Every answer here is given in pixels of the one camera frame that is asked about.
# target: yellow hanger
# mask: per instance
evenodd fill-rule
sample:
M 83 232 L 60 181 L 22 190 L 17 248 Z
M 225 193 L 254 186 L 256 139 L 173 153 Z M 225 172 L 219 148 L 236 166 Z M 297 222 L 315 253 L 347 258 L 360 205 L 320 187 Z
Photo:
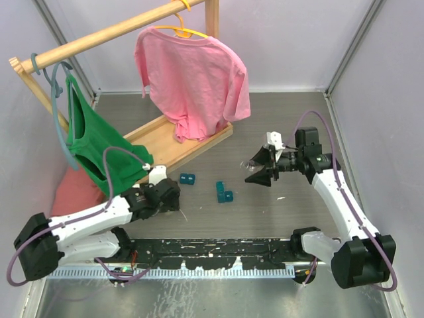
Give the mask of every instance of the yellow hanger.
M 191 10 L 190 5 L 188 4 L 186 0 L 180 0 L 180 1 L 184 3 L 188 11 Z M 182 38 L 190 38 L 193 34 L 201 36 L 203 38 L 208 37 L 206 34 L 203 34 L 201 32 L 197 32 L 194 30 L 190 30 L 189 28 L 185 28 L 183 18 L 178 13 L 176 13 L 175 16 L 180 20 L 181 26 L 158 25 L 158 26 L 155 26 L 154 28 L 167 28 L 167 29 L 174 30 L 175 34 Z

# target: gray floor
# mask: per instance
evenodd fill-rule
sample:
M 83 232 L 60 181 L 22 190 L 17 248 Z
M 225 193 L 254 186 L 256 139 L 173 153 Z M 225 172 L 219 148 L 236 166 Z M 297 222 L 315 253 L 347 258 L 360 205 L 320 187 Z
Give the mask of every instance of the gray floor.
M 313 109 L 331 122 L 322 93 L 253 93 L 252 115 L 234 123 L 234 135 L 170 174 L 196 175 L 194 186 L 182 185 L 180 213 L 158 215 L 125 227 L 134 238 L 230 238 L 290 237 L 294 229 L 316 226 L 337 236 L 335 224 L 323 200 L 298 172 L 281 174 L 271 188 L 244 183 L 240 168 L 260 149 L 267 131 L 286 138 L 303 112 Z M 120 133 L 127 134 L 161 115 L 141 95 L 102 95 L 97 112 Z M 310 115 L 303 126 L 319 129 L 324 150 L 330 151 L 320 120 Z M 232 203 L 218 204 L 215 182 L 222 180 L 233 191 Z
M 251 118 L 235 123 L 234 135 L 171 174 L 196 174 L 194 186 L 182 185 L 181 213 L 159 215 L 126 226 L 131 237 L 282 237 L 297 228 L 316 226 L 337 235 L 321 198 L 299 173 L 286 173 L 271 188 L 245 184 L 240 162 L 251 158 L 266 131 L 289 135 L 308 109 L 329 121 L 320 93 L 251 95 Z M 160 115 L 139 95 L 104 95 L 98 112 L 122 134 Z M 324 149 L 329 143 L 323 125 L 310 116 L 305 126 L 317 126 Z M 234 191 L 233 203 L 218 204 L 215 182 Z M 61 297 L 85 301 L 63 301 Z M 37 318 L 193 318 L 193 317 L 390 317 L 384 295 L 367 286 L 341 290 L 327 266 L 303 288 L 290 279 L 141 280 L 113 288 L 105 280 L 47 280 Z

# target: blue hanger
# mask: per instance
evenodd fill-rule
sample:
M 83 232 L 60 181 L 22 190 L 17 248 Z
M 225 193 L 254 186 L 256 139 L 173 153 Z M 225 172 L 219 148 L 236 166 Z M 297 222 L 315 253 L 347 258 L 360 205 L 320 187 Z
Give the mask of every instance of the blue hanger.
M 31 62 L 32 62 L 32 66 L 34 67 L 35 72 L 38 75 L 40 75 L 41 74 L 40 70 L 38 69 L 38 66 L 36 65 L 36 61 L 35 61 L 36 56 L 37 56 L 36 53 L 31 54 Z M 62 65 L 66 76 L 69 76 L 71 74 L 70 70 L 72 70 L 72 66 L 70 66 L 69 63 L 67 63 L 67 62 L 58 62 L 54 65 L 51 80 L 48 77 L 48 74 L 47 74 L 47 71 L 46 71 L 45 68 L 43 69 L 43 74 L 44 74 L 44 77 L 46 78 L 47 82 L 51 86 L 50 98 L 52 100 L 52 112 L 53 112 L 54 127 L 56 129 L 56 132 L 58 133 L 60 146 L 62 147 L 62 151 L 64 152 L 66 160 L 68 161 L 69 165 L 72 167 L 72 169 L 78 170 L 80 167 L 78 166 L 75 158 L 72 156 L 71 152 L 69 151 L 69 149 L 68 149 L 68 147 L 65 143 L 65 139 L 64 139 L 64 136 L 62 134 L 62 130 L 60 129 L 60 124 L 59 124 L 58 106 L 57 106 L 57 103 L 56 103 L 56 99 L 64 91 L 59 86 L 58 82 L 56 81 L 56 74 L 58 72 L 59 65 Z M 75 140 L 74 93 L 72 91 L 72 82 L 71 81 L 69 82 L 68 89 L 70 90 L 70 103 L 71 103 L 72 143 L 74 143 L 74 140 Z

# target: pink fabric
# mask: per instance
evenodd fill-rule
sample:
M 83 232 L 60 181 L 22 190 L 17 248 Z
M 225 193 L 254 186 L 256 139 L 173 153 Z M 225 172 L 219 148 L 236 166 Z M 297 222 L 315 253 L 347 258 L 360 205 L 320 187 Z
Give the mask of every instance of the pink fabric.
M 139 34 L 134 56 L 143 97 L 150 85 L 150 98 L 176 124 L 178 141 L 205 140 L 250 116 L 246 67 L 216 38 L 176 38 L 151 26 Z
M 105 194 L 90 179 L 81 167 L 74 170 L 68 167 L 54 198 L 52 217 L 61 217 L 95 207 L 105 198 Z

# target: wooden rod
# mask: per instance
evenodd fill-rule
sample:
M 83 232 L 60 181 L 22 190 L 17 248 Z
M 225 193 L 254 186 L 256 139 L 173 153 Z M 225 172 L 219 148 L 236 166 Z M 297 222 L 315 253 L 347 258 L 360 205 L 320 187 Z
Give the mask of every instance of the wooden rod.
M 192 7 L 204 2 L 205 0 L 187 0 Z M 157 20 L 163 19 L 174 13 L 183 11 L 186 6 L 182 1 L 172 1 L 153 10 L 137 15 L 131 19 L 117 23 L 115 25 L 104 28 L 103 30 L 86 35 L 75 41 L 61 45 L 45 53 L 41 53 L 36 57 L 36 64 L 41 70 L 59 61 L 65 60 L 70 56 L 84 52 L 90 48 L 103 44 L 107 41 L 113 40 L 121 35 L 134 31 L 145 25 L 153 23 Z M 21 62 L 23 69 L 26 73 L 31 74 L 34 72 L 31 59 Z
M 28 74 L 24 71 L 21 61 L 18 58 L 11 58 L 9 63 L 12 65 L 12 68 L 18 73 L 19 77 L 24 81 L 26 86 L 34 93 L 35 97 L 44 105 L 50 114 L 53 114 L 52 102 L 46 92 L 41 88 L 40 84 L 33 78 L 31 74 Z M 69 124 L 66 118 L 58 109 L 59 123 L 60 126 L 68 132 Z
M 219 0 L 205 0 L 206 34 L 219 36 Z

